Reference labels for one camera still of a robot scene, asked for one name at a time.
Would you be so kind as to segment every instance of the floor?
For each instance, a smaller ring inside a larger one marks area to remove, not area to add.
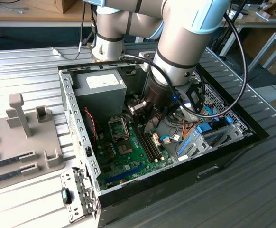
[[[83,37],[87,37],[91,29],[85,27]],[[0,50],[63,47],[78,45],[80,30],[78,27],[64,28],[0,28]],[[135,42],[135,37],[126,36],[125,41]],[[242,72],[242,60],[239,50],[235,47],[227,55],[226,64],[234,69],[239,75]],[[249,83],[269,102],[276,99],[276,76],[257,65],[248,76],[249,79],[255,77]]]

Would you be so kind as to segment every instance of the metal workbench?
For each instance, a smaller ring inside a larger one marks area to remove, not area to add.
[[[155,49],[151,43],[127,45],[128,52]],[[74,57],[75,47],[59,50]],[[54,56],[51,49],[0,51],[0,117],[8,94],[22,93],[25,111],[47,105],[54,114],[66,167],[0,190],[0,228],[93,228],[93,218],[69,225],[59,174],[76,166],[71,137],[63,114],[57,66],[91,62],[88,50],[76,61]],[[241,79],[206,50],[202,66],[232,95]],[[270,137],[241,156],[229,168],[169,198],[117,221],[109,227],[276,227],[276,111],[251,87],[240,101]]]

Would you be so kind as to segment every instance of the red wire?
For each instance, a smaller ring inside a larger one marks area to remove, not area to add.
[[[91,118],[92,120],[92,125],[93,125],[93,129],[94,129],[94,142],[96,141],[96,127],[95,127],[95,122],[94,122],[94,118],[92,117],[92,115],[89,113],[89,111],[83,109],[83,111],[85,111]]]

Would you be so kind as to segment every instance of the side panel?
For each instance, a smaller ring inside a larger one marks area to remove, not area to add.
[[[102,208],[98,227],[103,227],[113,223],[122,217],[150,206],[159,200],[162,200],[172,194],[175,194],[176,192],[183,190],[188,186],[203,180],[204,178],[219,171],[221,167],[223,167],[224,164],[226,164],[237,153],[238,151],[228,154],[206,165],[200,166],[197,169],[191,170],[181,176],[124,199],[118,203]]]

